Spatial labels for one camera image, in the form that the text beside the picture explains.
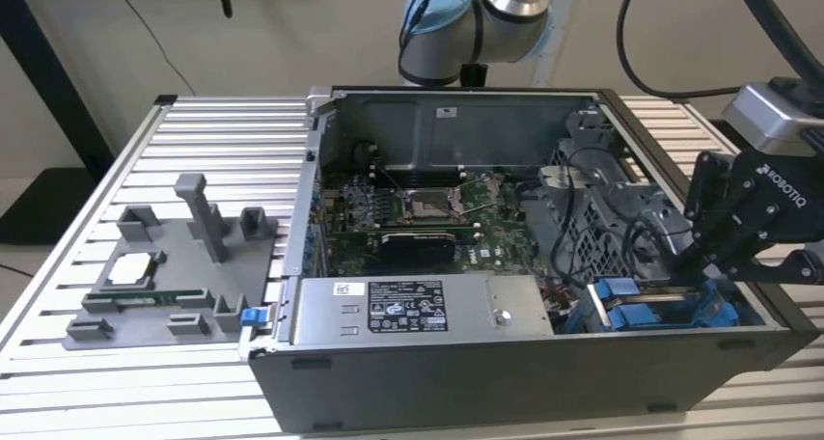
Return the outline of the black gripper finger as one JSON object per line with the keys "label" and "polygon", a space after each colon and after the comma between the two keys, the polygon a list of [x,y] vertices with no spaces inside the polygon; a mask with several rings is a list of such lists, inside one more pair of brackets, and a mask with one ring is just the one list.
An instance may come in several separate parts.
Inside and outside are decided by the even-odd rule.
{"label": "black gripper finger", "polygon": [[823,284],[823,241],[773,243],[756,239],[711,256],[733,282],[779,285]]}
{"label": "black gripper finger", "polygon": [[765,162],[765,156],[755,150],[736,156],[711,151],[699,154],[684,206],[684,216],[692,222],[692,243],[669,263],[677,285],[708,279],[708,266],[733,282],[768,279],[768,269],[755,262],[765,247],[759,233],[768,224],[768,189],[757,181],[756,172]]}

